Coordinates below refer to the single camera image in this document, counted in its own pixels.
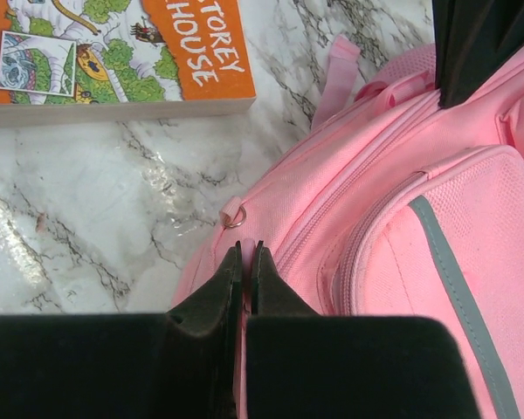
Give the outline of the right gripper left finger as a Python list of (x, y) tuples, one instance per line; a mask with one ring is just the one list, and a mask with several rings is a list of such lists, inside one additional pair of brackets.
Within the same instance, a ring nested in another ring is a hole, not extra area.
[(0, 418), (233, 418), (242, 257), (166, 313), (0, 315)]

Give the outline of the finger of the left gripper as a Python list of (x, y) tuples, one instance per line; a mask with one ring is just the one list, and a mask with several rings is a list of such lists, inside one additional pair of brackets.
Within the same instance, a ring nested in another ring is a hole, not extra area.
[(524, 0), (432, 3), (439, 105), (464, 103), (524, 45)]

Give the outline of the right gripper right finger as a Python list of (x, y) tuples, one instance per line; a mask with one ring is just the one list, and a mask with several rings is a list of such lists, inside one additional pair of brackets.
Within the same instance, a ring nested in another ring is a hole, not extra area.
[(476, 418), (456, 341), (434, 319), (323, 316), (259, 244), (245, 329), (250, 418)]

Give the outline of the pink student backpack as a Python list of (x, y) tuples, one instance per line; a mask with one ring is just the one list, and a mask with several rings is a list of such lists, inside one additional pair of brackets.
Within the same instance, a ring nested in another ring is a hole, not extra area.
[(524, 418), (524, 46), (439, 106), (431, 45), (392, 60), (244, 196), (183, 270), (181, 302), (260, 240), (318, 313), (422, 315), (464, 357), (485, 418)]

